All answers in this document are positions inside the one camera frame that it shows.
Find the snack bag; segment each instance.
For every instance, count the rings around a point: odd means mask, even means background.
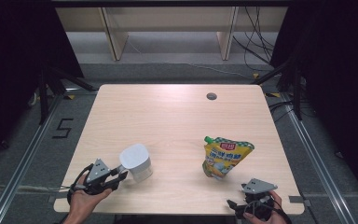
[[[202,168],[208,177],[219,180],[255,149],[249,142],[236,142],[222,137],[212,139],[206,136],[204,140],[208,144],[204,146],[205,162]]]

